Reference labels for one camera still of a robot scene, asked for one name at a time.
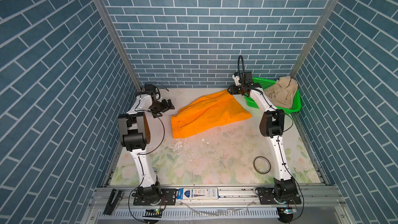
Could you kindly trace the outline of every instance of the metal grille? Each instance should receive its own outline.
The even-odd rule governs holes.
[[[168,208],[163,211],[162,220],[202,220],[202,219],[228,219],[228,218],[279,218],[277,209],[274,207],[247,208],[195,208],[195,211],[181,208]],[[99,211],[98,219],[133,219],[129,210],[117,210],[112,215],[103,215]],[[134,217],[142,219],[145,209],[132,210]],[[145,217],[147,220],[157,220],[154,217]]]

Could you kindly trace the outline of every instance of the work surface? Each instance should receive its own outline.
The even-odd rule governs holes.
[[[273,184],[274,161],[269,143],[260,134],[259,123],[263,113],[246,105],[244,96],[234,95],[235,99],[249,111],[251,118],[214,127],[189,138],[174,139],[170,116],[177,114],[181,107],[197,98],[218,92],[223,88],[172,88],[167,92],[161,89],[164,99],[171,99],[175,110],[163,113],[161,117],[166,133],[162,145],[153,153],[152,166],[162,185],[231,185],[231,184]],[[147,114],[151,131],[149,151],[153,150],[163,137],[162,124],[157,118]],[[285,129],[292,120],[285,117]],[[320,180],[312,165],[300,135],[293,125],[283,133],[283,144],[289,168],[299,183],[319,183]],[[266,157],[271,163],[271,171],[266,175],[257,173],[253,160],[257,156]],[[123,148],[111,185],[137,185],[138,174],[129,152]]]

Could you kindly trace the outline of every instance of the metal rail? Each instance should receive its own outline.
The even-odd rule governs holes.
[[[324,169],[321,167],[321,163],[319,162],[319,159],[316,156],[313,147],[311,146],[310,140],[308,139],[308,136],[305,133],[304,128],[302,127],[301,121],[297,116],[296,112],[292,112],[291,117],[293,118],[293,122],[296,125],[297,131],[300,134],[301,140],[308,152],[308,155],[310,156],[310,159],[312,161],[312,164],[314,165],[314,168],[316,170],[316,173],[318,174],[320,181],[326,185],[330,185],[329,179],[327,178]]]
[[[305,59],[307,58],[308,53],[310,52],[311,48],[313,47],[316,39],[318,38],[319,34],[321,33],[323,27],[325,26],[327,20],[329,19],[331,13],[333,12],[334,8],[336,7],[339,0],[328,0],[325,5],[324,11],[322,12],[321,16],[318,19],[318,22],[315,24],[314,29],[312,30],[310,36],[306,44],[301,50],[300,55],[297,58],[296,63],[292,67],[292,71],[290,72],[290,76],[293,78],[296,76],[297,72],[299,71],[301,65],[304,63]]]
[[[105,24],[106,29],[109,32],[109,35],[113,41],[113,44],[115,45],[117,52],[120,55],[120,58],[123,61],[123,64],[126,67],[127,72],[129,73],[132,82],[134,83],[135,87],[137,90],[141,90],[141,85],[140,82],[138,81],[137,75],[135,74],[129,57],[127,56],[126,50],[124,49],[122,42],[119,38],[119,35],[117,34],[117,31],[115,29],[115,26],[112,23],[111,17],[108,14],[108,11],[106,10],[105,4],[103,3],[102,0],[93,0],[99,15],[101,16],[101,19],[103,23]]]
[[[130,191],[134,187],[115,187],[118,190],[123,190],[124,194],[121,201],[119,202],[115,212],[123,215],[125,210],[128,209],[128,196]],[[186,211],[187,206],[191,208],[246,208],[247,211],[256,211],[263,209],[264,207],[286,207],[286,205],[261,205],[256,195],[254,186],[219,186],[218,188],[218,200],[177,200],[175,206],[170,206],[175,211]],[[82,220],[82,223],[94,223],[95,219],[101,215],[101,212],[106,206],[111,187],[108,188],[96,188],[92,199],[89,202],[87,211]],[[304,205],[306,207],[346,207],[346,203],[340,194],[337,186],[326,186],[326,185],[302,185],[301,191],[304,195]],[[131,211],[141,211],[142,206],[133,206],[130,201]]]

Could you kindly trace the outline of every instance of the aluminum frame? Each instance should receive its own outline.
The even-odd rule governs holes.
[[[127,192],[127,194],[122,196],[116,209],[128,209],[128,194],[132,190],[132,187],[124,186],[114,188]],[[187,208],[185,204],[191,208],[247,208],[247,210],[256,210],[263,207],[287,207],[287,205],[261,205],[254,191],[255,188],[256,187],[252,185],[221,186],[218,187],[218,194],[220,197],[218,200],[177,200],[176,205],[172,206],[172,208],[185,210]],[[301,186],[301,190],[304,195],[305,207],[337,207],[340,210],[338,213],[340,215],[345,215],[343,208],[346,207],[346,204],[337,186],[303,185]],[[104,210],[111,191],[112,188],[110,187],[99,187],[95,189],[82,223],[95,223],[98,213]],[[139,210],[142,209],[142,206],[134,206],[130,203],[130,208],[132,210]]]
[[[338,2],[339,0],[328,0],[328,2],[326,3],[324,11],[319,17],[317,23],[315,24],[315,27],[308,37],[307,42],[304,44],[304,47],[302,48],[301,53],[296,60],[296,63],[293,65],[292,70],[290,71],[290,76],[292,78],[296,76],[301,65],[304,63],[308,53],[310,53],[311,48],[314,46],[316,39],[321,33],[323,27],[325,26],[327,20],[329,19]]]
[[[132,82],[134,83],[137,90],[141,90],[140,81],[138,80],[138,77],[135,74],[134,69],[132,68],[130,59],[126,53],[126,50],[124,49],[124,47],[122,45],[122,42],[119,38],[119,35],[117,34],[115,26],[112,23],[111,17],[109,16],[109,13],[105,7],[105,4],[103,3],[102,0],[93,0],[93,2],[98,10],[98,13],[99,13],[103,23],[105,24],[106,29],[109,32],[109,35],[117,49],[117,52],[120,55],[120,58],[123,61],[123,64],[125,65],[125,67],[127,69],[127,72],[129,73],[129,75],[132,79]]]

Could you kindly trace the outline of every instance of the orange cloth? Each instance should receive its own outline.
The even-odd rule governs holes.
[[[187,138],[212,127],[251,117],[227,90],[205,95],[171,116],[173,137]]]

